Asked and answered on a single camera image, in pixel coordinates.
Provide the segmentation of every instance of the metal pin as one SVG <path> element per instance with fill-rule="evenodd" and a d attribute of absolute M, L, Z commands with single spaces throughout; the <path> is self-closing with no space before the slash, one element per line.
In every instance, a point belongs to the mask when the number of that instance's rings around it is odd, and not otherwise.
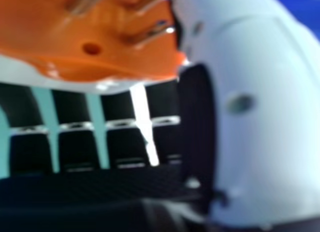
<path fill-rule="evenodd" d="M 73 3 L 67 7 L 67 10 L 76 16 L 83 15 L 100 1 L 101 0 L 74 0 Z"/>
<path fill-rule="evenodd" d="M 158 37 L 172 34 L 175 31 L 176 29 L 173 25 L 167 25 L 165 21 L 160 21 L 151 29 L 133 37 L 131 42 L 134 44 L 136 49 L 140 49 Z"/>
<path fill-rule="evenodd" d="M 139 14 L 143 15 L 145 12 L 165 0 L 141 0 L 134 6 L 134 10 Z"/>

